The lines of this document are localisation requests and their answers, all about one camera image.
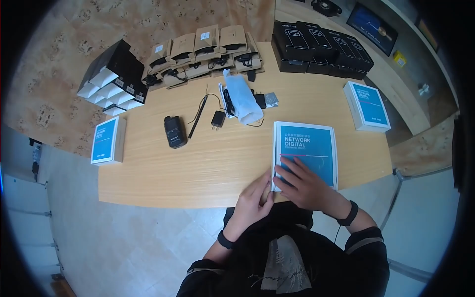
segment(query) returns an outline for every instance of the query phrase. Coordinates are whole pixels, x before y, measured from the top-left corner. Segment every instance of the black rotary telephone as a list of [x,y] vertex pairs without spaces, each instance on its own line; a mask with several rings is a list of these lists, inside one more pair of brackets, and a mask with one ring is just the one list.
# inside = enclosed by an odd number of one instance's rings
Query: black rotary telephone
[[315,11],[318,11],[319,13],[327,17],[334,17],[337,14],[342,13],[342,9],[340,8],[340,6],[329,0],[312,0],[310,4],[312,5]]

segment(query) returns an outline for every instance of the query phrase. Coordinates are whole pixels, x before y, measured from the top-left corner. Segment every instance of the black power adapter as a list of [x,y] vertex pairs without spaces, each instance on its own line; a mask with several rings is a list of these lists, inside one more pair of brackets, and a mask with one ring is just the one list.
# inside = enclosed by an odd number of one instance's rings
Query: black power adapter
[[216,130],[221,128],[224,123],[224,119],[226,118],[226,114],[222,111],[215,111],[213,119],[211,120],[211,125],[213,126],[212,129],[216,127]]

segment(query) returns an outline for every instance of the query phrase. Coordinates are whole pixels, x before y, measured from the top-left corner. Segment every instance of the black wristband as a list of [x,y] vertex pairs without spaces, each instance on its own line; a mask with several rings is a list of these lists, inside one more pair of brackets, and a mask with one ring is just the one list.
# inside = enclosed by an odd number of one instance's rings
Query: black wristband
[[340,226],[350,226],[353,220],[356,218],[356,215],[358,214],[358,205],[352,200],[350,200],[350,203],[351,210],[348,217],[346,217],[346,219],[336,220],[340,224]]
[[234,242],[231,242],[226,237],[224,237],[223,230],[221,230],[218,234],[218,242],[227,249],[233,249]]

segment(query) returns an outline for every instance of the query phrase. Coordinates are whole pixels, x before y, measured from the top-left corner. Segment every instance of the yellow box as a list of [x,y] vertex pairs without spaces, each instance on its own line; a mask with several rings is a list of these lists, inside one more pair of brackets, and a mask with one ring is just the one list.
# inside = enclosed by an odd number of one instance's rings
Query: yellow box
[[394,54],[392,55],[394,62],[396,62],[399,67],[404,67],[404,65],[407,63],[406,58],[401,54],[400,51],[395,51]]

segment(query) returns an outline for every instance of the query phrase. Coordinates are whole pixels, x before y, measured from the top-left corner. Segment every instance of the printed graphic on shirt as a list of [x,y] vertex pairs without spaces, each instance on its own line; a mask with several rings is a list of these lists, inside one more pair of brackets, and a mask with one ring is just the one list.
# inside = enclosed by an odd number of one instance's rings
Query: printed graphic on shirt
[[300,292],[311,287],[294,240],[288,235],[272,240],[269,243],[261,290],[273,290],[276,294],[283,294]]

